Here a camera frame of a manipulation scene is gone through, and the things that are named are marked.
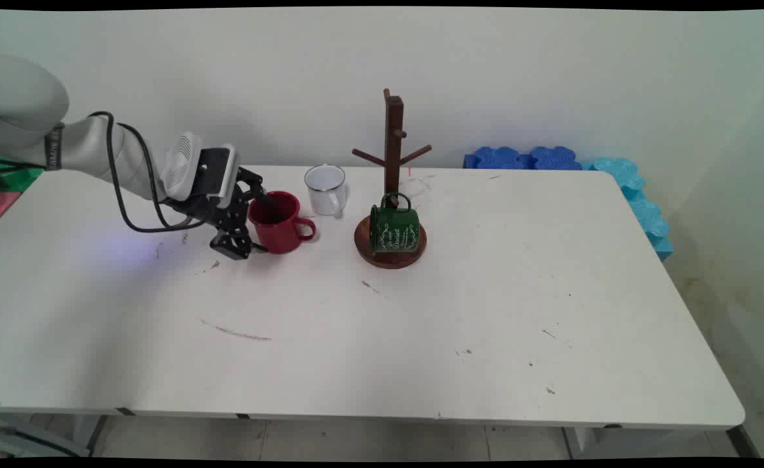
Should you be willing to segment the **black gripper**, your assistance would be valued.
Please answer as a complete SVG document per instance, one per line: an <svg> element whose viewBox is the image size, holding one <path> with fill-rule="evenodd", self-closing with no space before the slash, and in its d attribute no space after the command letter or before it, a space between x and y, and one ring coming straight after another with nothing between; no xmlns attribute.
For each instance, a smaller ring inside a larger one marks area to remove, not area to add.
<svg viewBox="0 0 764 468"><path fill-rule="evenodd" d="M206 224L213 226L218 233L210 241L210 248L222 253L233 260L246 260L252 252L266 253L268 249L261 246L249 236L246 222L248 221L249 203L253 200L269 202L267 191L262 186L263 178L245 168L238 168L236 183L244 183L248 189L237 187L227 207L219 207L218 198L193 196L186 201L175 201L166 198L163 205L177 213L186 216L186 220L175 224L177 228L196 228Z"/></svg>

